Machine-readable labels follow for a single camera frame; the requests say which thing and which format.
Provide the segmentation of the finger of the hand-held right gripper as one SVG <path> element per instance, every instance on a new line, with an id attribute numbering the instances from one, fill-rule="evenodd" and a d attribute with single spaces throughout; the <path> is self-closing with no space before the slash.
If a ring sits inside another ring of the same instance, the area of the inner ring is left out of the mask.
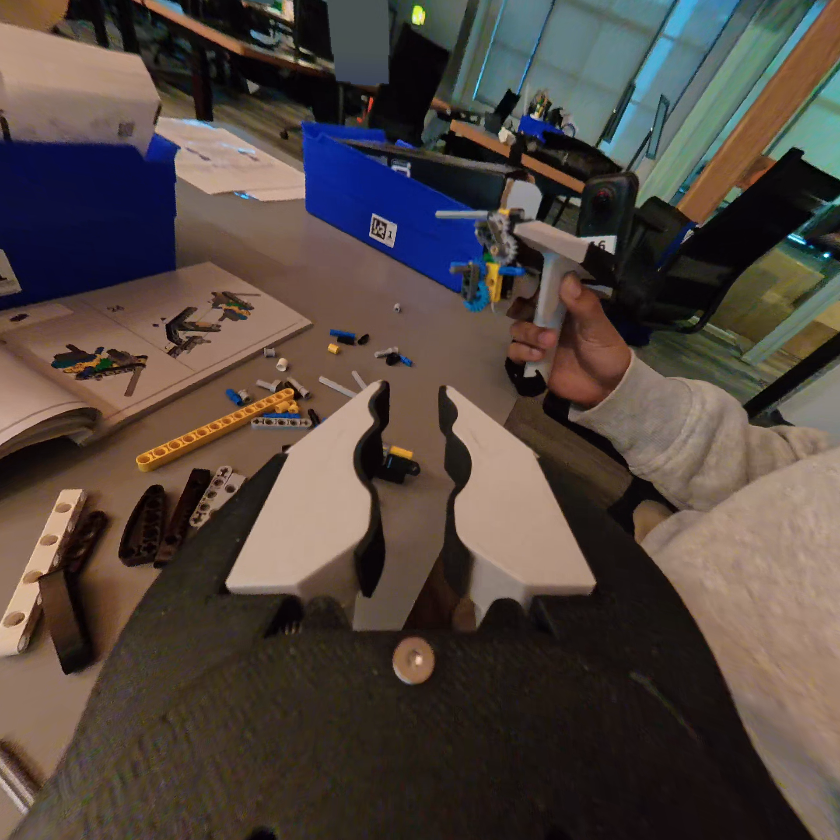
<path id="1" fill-rule="evenodd" d="M 535 183 L 528 180 L 506 182 L 506 216 L 511 224 L 536 221 L 542 200 L 542 192 Z"/>
<path id="2" fill-rule="evenodd" d="M 520 222 L 515 237 L 523 244 L 542 253 L 556 254 L 581 264 L 590 250 L 600 249 L 614 256 L 617 236 L 598 235 L 579 238 L 539 220 Z"/>

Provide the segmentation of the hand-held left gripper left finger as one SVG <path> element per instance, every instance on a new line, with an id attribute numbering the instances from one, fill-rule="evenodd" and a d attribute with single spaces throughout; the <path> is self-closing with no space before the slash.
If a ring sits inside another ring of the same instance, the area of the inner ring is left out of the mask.
<path id="1" fill-rule="evenodd" d="M 390 394 L 373 382 L 291 447 L 226 579 L 232 594 L 329 597 L 354 622 L 385 564 L 373 479 Z"/>

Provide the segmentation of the lego gear assembly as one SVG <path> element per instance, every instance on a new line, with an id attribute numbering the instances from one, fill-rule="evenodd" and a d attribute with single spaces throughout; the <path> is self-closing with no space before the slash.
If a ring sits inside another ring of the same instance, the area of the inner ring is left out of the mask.
<path id="1" fill-rule="evenodd" d="M 491 211 L 456 211 L 441 209 L 437 219 L 471 221 L 480 246 L 480 255 L 469 260 L 452 261 L 449 273 L 460 278 L 460 296 L 466 309 L 495 311 L 500 301 L 512 299 L 516 280 L 527 278 L 538 288 L 542 262 L 521 245 L 514 228 L 526 221 L 521 208 L 498 208 Z"/>

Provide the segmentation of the dark slim lego beam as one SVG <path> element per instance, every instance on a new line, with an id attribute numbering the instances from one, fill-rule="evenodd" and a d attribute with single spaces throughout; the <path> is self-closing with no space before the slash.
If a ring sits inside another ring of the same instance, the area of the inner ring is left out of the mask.
<path id="1" fill-rule="evenodd" d="M 166 525 L 153 567 L 161 569 L 173 561 L 190 531 L 194 510 L 209 488 L 213 474 L 209 469 L 197 468 L 190 473 Z"/>

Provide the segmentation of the long yellow lego beam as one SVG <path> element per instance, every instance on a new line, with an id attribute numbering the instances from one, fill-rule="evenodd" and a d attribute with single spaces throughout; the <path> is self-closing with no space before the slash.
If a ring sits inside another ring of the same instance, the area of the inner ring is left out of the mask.
<path id="1" fill-rule="evenodd" d="M 151 472 L 244 427 L 267 414 L 288 413 L 296 405 L 295 391 L 280 389 L 273 394 L 237 408 L 232 413 L 205 423 L 187 433 L 137 455 L 135 464 L 141 472 Z"/>

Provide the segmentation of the black curved lego panel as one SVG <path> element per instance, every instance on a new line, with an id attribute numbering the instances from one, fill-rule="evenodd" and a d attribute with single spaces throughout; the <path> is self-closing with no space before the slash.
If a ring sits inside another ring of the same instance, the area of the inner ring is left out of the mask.
<path id="1" fill-rule="evenodd" d="M 162 485 L 143 493 L 122 532 L 118 556 L 123 565 L 132 568 L 155 561 L 164 536 L 166 504 Z"/>

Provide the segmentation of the open lego instruction booklet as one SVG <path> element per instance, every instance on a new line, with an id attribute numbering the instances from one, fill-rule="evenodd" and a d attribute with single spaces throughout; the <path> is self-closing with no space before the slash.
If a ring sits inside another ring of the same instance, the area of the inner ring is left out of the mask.
<path id="1" fill-rule="evenodd" d="M 210 262 L 3 310 L 1 456 L 97 441 L 311 326 Z"/>

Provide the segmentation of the black flat lego piece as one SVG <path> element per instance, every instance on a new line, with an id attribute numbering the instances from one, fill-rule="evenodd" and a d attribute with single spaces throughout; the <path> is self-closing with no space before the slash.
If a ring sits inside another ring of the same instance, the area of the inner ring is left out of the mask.
<path id="1" fill-rule="evenodd" d="M 95 657 L 81 600 L 78 574 L 61 566 L 38 580 L 45 626 L 62 672 L 68 676 L 90 666 Z"/>

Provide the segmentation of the long white lego beam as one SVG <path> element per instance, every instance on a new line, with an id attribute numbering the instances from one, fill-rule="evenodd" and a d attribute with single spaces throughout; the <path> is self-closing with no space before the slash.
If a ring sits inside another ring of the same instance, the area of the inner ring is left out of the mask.
<path id="1" fill-rule="evenodd" d="M 42 615 L 39 581 L 66 551 L 88 500 L 83 489 L 65 489 L 55 499 L 16 589 L 2 611 L 1 657 L 26 652 Z"/>

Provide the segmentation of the cluttered wooden desk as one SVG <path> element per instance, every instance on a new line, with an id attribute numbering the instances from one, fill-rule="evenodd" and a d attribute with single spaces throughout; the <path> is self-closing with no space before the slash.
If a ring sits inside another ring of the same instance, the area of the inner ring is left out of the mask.
<path id="1" fill-rule="evenodd" d="M 503 163 L 533 175 L 537 183 L 572 195 L 582 194 L 585 184 L 593 178 L 624 171 L 593 145 L 563 133 L 544 131 L 540 138 L 518 131 L 513 140 L 503 141 L 497 133 L 473 123 L 453 121 L 449 135 L 500 156 Z"/>

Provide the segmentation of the black office chair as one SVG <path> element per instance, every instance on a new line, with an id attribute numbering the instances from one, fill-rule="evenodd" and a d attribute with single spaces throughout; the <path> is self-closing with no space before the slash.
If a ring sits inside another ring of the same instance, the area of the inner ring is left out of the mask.
<path id="1" fill-rule="evenodd" d="M 662 200 L 638 210 L 613 293 L 628 343 L 653 331 L 701 331 L 757 260 L 838 198 L 838 178 L 793 148 L 699 226 Z"/>

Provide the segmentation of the blue plastic bin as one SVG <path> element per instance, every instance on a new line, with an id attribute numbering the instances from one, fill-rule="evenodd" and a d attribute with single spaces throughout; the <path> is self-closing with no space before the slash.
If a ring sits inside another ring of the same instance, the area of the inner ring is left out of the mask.
<path id="1" fill-rule="evenodd" d="M 515 170 L 389 143 L 380 129 L 305 122 L 301 132 L 310 215 L 460 291 L 449 269 L 478 259 L 474 221 L 436 212 L 496 211 Z"/>
<path id="2" fill-rule="evenodd" d="M 1 309 L 175 269 L 178 146 L 1 145 Z"/>

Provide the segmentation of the stack of cardboard boxes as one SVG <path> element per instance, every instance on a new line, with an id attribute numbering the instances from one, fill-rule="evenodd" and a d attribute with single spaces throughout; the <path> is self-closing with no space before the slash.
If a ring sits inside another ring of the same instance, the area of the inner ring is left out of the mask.
<path id="1" fill-rule="evenodd" d="M 801 361 L 839 330 L 838 261 L 776 248 L 738 278 L 710 319 L 751 366 Z"/>

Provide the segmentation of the white printed paper sheets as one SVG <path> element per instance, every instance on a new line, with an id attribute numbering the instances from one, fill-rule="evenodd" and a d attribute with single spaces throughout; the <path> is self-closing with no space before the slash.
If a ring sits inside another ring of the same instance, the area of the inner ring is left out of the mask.
<path id="1" fill-rule="evenodd" d="M 192 119 L 160 118 L 156 132 L 178 147 L 177 178 L 206 194 L 232 193 L 262 203 L 306 196 L 302 171 L 225 129 Z"/>

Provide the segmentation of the white cardboard box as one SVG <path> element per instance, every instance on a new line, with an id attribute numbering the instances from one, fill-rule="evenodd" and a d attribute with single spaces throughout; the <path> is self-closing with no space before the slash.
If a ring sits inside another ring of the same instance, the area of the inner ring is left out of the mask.
<path id="1" fill-rule="evenodd" d="M 146 155 L 161 100 L 142 59 L 1 24 L 1 140 L 110 144 Z"/>

